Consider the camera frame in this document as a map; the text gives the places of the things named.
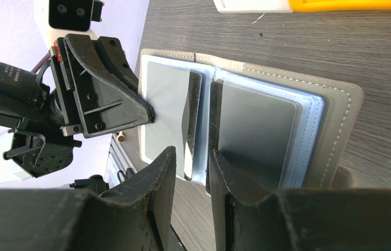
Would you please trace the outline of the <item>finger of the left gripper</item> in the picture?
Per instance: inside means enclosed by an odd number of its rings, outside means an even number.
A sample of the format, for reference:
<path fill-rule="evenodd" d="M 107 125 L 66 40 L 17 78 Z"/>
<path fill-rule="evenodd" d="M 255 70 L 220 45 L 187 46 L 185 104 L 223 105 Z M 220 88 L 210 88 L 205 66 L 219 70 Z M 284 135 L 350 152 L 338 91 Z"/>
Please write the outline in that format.
<path fill-rule="evenodd" d="M 64 37 L 83 136 L 94 138 L 153 123 L 153 107 L 107 70 L 96 41 L 88 35 Z"/>
<path fill-rule="evenodd" d="M 119 39 L 101 36 L 96 41 L 99 58 L 107 70 L 127 87 L 138 92 L 139 80 L 127 61 Z"/>

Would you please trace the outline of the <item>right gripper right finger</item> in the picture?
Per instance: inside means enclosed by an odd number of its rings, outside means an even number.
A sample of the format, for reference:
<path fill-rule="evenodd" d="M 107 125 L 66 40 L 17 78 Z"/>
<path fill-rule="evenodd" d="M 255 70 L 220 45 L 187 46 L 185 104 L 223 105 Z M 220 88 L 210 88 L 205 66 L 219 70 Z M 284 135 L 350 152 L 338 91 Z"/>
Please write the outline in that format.
<path fill-rule="evenodd" d="M 209 154 L 217 250 L 391 250 L 390 189 L 277 189 Z"/>

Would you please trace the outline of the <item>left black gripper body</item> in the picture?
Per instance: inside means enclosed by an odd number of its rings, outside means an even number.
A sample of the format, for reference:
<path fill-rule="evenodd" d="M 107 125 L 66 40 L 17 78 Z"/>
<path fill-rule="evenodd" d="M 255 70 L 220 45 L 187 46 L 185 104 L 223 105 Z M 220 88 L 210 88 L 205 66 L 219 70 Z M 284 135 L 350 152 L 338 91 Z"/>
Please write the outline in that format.
<path fill-rule="evenodd" d="M 38 73 L 0 62 L 0 126 L 13 134 L 3 153 L 32 177 L 68 167 L 82 127 L 64 45 L 55 45 Z"/>

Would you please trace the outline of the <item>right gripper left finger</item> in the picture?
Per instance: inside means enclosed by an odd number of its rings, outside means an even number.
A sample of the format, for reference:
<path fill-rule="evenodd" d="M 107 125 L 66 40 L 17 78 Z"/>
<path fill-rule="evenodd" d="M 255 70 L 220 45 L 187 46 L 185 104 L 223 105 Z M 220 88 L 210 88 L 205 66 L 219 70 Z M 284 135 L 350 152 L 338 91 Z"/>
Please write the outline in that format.
<path fill-rule="evenodd" d="M 167 250 L 176 149 L 100 195 L 0 189 L 0 250 Z"/>

